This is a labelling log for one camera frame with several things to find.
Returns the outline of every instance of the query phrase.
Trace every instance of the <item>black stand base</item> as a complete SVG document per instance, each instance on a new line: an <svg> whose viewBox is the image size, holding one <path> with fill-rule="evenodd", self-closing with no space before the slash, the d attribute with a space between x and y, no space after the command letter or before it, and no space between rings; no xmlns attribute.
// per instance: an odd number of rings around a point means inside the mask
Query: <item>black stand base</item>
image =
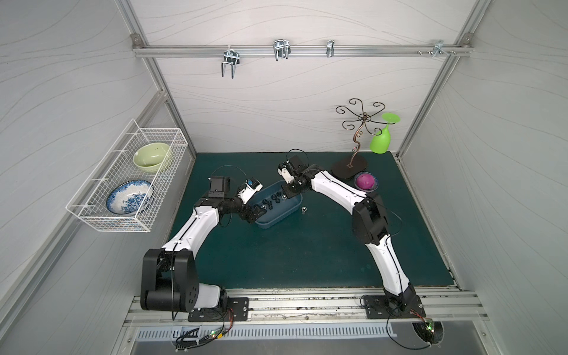
<svg viewBox="0 0 568 355"><path fill-rule="evenodd" d="M248 319L248 297L241 298L227 298L227 309L233 309L234 318L233 321L246 321ZM189 317L187 321L222 321L219 314L225 314L225 321L229 321L229 312L225 312L221 307L219 308L201 308L200 310L192 309L189 312Z"/></svg>
<svg viewBox="0 0 568 355"><path fill-rule="evenodd" d="M424 308L421 307L422 301L419 296L415 296L412 301L406 305L403 312L400 312L399 310L393 311L390 309L387 302L387 296L364 295L361 299L361 303L365 307L365 315L367 316L367 319L387 319L389 317L389 312L392 313L391 318L417 318L415 315L410 314L410 310L414 310L422 317L426 317L426 312L424 312Z"/></svg>
<svg viewBox="0 0 568 355"><path fill-rule="evenodd" d="M367 168L367 160L360 155L356 155L353 158L351 168L347 167L350 160L351 157L349 156L333 164L331 167L331 173L333 176L341 180L349 180L354 177L355 174L360 173Z"/></svg>

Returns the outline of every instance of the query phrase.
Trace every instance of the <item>wall hook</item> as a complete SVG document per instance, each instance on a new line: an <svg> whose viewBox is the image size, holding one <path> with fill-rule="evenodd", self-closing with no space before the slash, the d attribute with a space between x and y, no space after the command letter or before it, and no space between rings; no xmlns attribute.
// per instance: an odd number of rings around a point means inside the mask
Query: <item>wall hook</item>
<svg viewBox="0 0 568 355"><path fill-rule="evenodd" d="M285 39L278 39L272 43L274 48L274 57L278 61L278 57L288 59L288 55L291 52L290 42Z"/></svg>
<svg viewBox="0 0 568 355"><path fill-rule="evenodd" d="M231 78L235 78L235 70L237 69L237 64L240 63L240 56L237 52L228 50L223 53L223 62L221 63L221 76L225 76L225 67L231 66Z"/></svg>
<svg viewBox="0 0 568 355"><path fill-rule="evenodd" d="M335 41L330 39L329 41L327 41L327 51L325 52L325 55L328 58L333 57L333 50L335 49Z"/></svg>

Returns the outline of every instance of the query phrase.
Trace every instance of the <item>white wire basket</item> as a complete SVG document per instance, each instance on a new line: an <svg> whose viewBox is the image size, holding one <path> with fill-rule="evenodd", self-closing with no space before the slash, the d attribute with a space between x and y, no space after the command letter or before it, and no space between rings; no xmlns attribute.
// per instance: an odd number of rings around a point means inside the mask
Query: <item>white wire basket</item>
<svg viewBox="0 0 568 355"><path fill-rule="evenodd" d="M166 143L170 148L159 170L147 173L134 165L132 156L155 142ZM66 209L100 232L149 232L186 151L187 140L179 128L140 128L133 120ZM139 179L151 183L152 193L146 194L138 210L128 215L110 212L106 202L111 192L125 182Z"/></svg>

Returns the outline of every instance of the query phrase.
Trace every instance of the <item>purple ball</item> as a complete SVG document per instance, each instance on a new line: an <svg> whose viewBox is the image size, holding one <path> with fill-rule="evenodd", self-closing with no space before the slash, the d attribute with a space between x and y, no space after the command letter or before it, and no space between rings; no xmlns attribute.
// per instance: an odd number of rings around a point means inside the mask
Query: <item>purple ball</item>
<svg viewBox="0 0 568 355"><path fill-rule="evenodd" d="M371 174L361 174L357 177L355 183L363 190L372 190L375 185L375 178Z"/></svg>

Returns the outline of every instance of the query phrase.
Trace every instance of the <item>table surface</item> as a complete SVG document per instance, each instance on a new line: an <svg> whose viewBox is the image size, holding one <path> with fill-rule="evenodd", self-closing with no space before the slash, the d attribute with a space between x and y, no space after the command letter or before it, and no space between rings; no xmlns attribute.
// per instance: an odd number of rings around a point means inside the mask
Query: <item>table surface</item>
<svg viewBox="0 0 568 355"><path fill-rule="evenodd" d="M453 283L420 211L390 153L360 153L368 172L379 180L377 192L388 212L392 244L404 272L415 286ZM349 153L308 153L310 163L331 169ZM300 152L298 156L306 161ZM211 173L219 166L240 167L264 186L281 180L277 166L285 153L200 153L178 210L171 236L191 215L194 203L209 189ZM243 174L235 168L215 175L231 177L234 193ZM233 216L227 228L214 228L196 257L199 280L227 288L365 287L382 286L381 274L366 246L353 236L351 215L328 197L303 194L305 214L294 212L268 229ZM225 216L222 223L228 222Z"/></svg>

